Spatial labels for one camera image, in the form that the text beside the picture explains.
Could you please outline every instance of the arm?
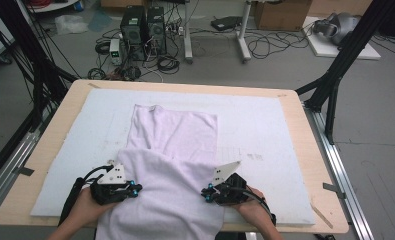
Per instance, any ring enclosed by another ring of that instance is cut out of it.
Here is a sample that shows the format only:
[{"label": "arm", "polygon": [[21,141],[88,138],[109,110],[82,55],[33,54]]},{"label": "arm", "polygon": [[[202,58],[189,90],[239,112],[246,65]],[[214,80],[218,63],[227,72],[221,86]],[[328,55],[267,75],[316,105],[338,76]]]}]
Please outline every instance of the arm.
[{"label": "arm", "polygon": [[89,188],[82,189],[69,216],[47,240],[70,239],[79,229],[97,221],[100,215],[115,205],[116,203],[99,205],[92,198]]},{"label": "arm", "polygon": [[[254,188],[250,188],[250,190],[257,196],[263,198],[263,193],[259,190]],[[283,240],[272,223],[268,213],[257,201],[249,200],[245,203],[233,205],[232,207],[237,210],[248,223],[259,230],[264,240]]]}]

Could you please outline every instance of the floor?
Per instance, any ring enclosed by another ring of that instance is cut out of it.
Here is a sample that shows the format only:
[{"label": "floor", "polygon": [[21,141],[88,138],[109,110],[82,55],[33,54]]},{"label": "floor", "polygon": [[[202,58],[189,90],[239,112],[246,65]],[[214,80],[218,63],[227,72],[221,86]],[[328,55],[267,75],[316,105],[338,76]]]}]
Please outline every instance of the floor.
[{"label": "floor", "polygon": [[[43,24],[50,26],[50,33],[55,31],[51,24],[54,17],[63,14],[79,15],[85,22],[94,23],[88,32],[52,38],[79,75],[85,78],[88,71],[96,67],[95,40],[104,32],[118,28],[120,21],[107,19],[107,15],[95,7],[81,13],[64,9],[42,16]],[[212,18],[199,18],[192,24],[210,29],[210,20]],[[254,29],[254,22],[250,20],[248,26]],[[193,64],[184,61],[181,50],[178,73],[160,76],[150,73],[139,80],[297,89],[322,76],[334,60],[315,57],[311,48],[306,47],[288,48],[243,64],[232,33],[193,34],[192,40]],[[395,240],[395,53],[392,52],[395,52],[395,44],[374,40],[388,49],[371,41],[381,60],[356,60],[344,76],[337,102],[334,140],[374,238]],[[261,44],[257,51],[266,50],[267,45]],[[52,52],[59,59],[58,65],[71,71],[54,47]],[[103,69],[110,71],[113,66],[106,64]],[[302,95],[301,100],[308,99],[310,94]],[[31,109],[31,100],[17,66],[0,64],[0,150]],[[43,239],[53,230],[52,227],[0,226],[0,239],[24,239],[25,236]],[[311,234],[284,233],[284,237],[287,240],[316,239]],[[352,229],[335,237],[357,239]],[[92,238],[93,230],[83,229],[74,239]]]}]

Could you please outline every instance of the cardboard box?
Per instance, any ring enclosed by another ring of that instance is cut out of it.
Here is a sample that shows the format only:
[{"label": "cardboard box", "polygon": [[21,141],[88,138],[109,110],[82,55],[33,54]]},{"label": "cardboard box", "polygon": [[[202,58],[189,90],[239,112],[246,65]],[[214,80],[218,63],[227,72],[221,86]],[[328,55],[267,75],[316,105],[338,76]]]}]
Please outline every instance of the cardboard box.
[{"label": "cardboard box", "polygon": [[362,16],[371,2],[372,0],[313,0],[308,16],[328,17],[334,12]]},{"label": "cardboard box", "polygon": [[254,20],[261,30],[300,31],[312,0],[284,0],[279,4],[257,3]]},{"label": "cardboard box", "polygon": [[105,8],[122,8],[128,5],[142,5],[147,8],[147,0],[101,0],[101,6]]}]

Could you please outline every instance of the wooden table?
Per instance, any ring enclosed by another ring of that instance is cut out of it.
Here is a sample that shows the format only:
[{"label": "wooden table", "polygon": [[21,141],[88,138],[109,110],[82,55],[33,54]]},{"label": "wooden table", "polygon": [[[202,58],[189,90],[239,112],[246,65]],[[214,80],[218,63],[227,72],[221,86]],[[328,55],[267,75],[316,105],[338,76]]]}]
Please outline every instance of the wooden table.
[{"label": "wooden table", "polygon": [[[348,231],[348,223],[336,193],[323,189],[323,183],[332,184],[332,182],[301,102],[294,91],[95,80],[78,80],[71,86],[25,165],[35,172],[31,176],[19,175],[1,205],[1,225],[57,226],[58,218],[32,217],[30,211],[41,191],[51,162],[62,147],[88,93],[93,88],[278,98],[283,108],[316,221],[315,225],[309,227],[278,226],[279,231],[309,233],[345,233]],[[256,231],[248,224],[231,223],[225,223],[222,230]]]}]

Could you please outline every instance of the plastic bag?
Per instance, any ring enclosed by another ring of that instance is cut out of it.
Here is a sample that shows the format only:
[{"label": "plastic bag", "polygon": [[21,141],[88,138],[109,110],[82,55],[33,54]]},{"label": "plastic bag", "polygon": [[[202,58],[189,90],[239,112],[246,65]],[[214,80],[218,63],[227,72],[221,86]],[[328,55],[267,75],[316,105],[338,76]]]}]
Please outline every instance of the plastic bag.
[{"label": "plastic bag", "polygon": [[88,31],[87,24],[80,16],[63,15],[56,17],[57,34],[83,33]]}]

